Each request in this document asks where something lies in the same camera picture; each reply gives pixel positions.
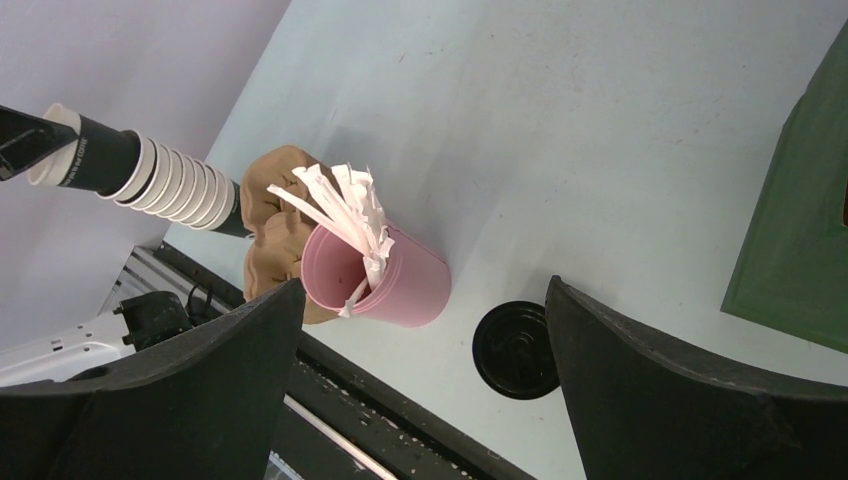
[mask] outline black lid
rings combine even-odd
[[[477,326],[472,351],[480,376],[501,395],[532,400],[559,386],[541,305],[509,302],[495,307]]]

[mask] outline white table surface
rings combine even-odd
[[[295,0],[208,161],[241,178],[299,145],[370,166],[454,289],[414,330],[306,330],[543,479],[582,478],[559,391],[501,397],[471,339],[559,274],[613,308],[774,371],[848,384],[848,356],[719,312],[786,116],[842,0]],[[237,286],[248,241],[174,226]]]

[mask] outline crumpled brown paper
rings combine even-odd
[[[300,148],[286,145],[263,155],[245,172],[241,181],[241,216],[245,228],[256,234],[244,261],[246,301],[300,277],[300,258],[315,222],[266,189],[271,184],[280,186],[318,208],[306,186],[291,173],[295,167],[316,163],[319,162]],[[321,169],[334,180],[329,168],[322,165]],[[318,306],[307,296],[303,323],[322,323],[337,317],[337,312]]]

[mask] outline stack of paper cups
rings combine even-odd
[[[137,131],[117,132],[95,124],[100,130],[126,143],[119,150],[113,147],[114,140],[112,143],[101,141],[87,135],[86,128],[80,127],[95,122],[59,104],[51,106],[45,118],[70,125],[80,138],[30,169],[28,176],[33,185],[92,190],[100,198],[113,200],[122,207],[167,218],[195,230],[239,237],[251,234],[241,220],[239,186],[220,171]],[[126,173],[111,173],[106,168],[111,165],[125,166]],[[92,181],[77,186],[81,177],[99,179],[96,185],[103,186],[88,186]]]
[[[241,220],[239,186],[223,173],[196,158],[142,139],[136,171],[126,190],[101,198],[167,218],[195,230],[247,236]]]

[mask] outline pink cup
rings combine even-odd
[[[395,241],[383,280],[353,306],[353,313],[404,327],[433,321],[448,303],[450,270],[444,260],[401,230],[389,226]],[[303,248],[300,276],[309,297],[339,311],[365,278],[362,254],[322,226]]]

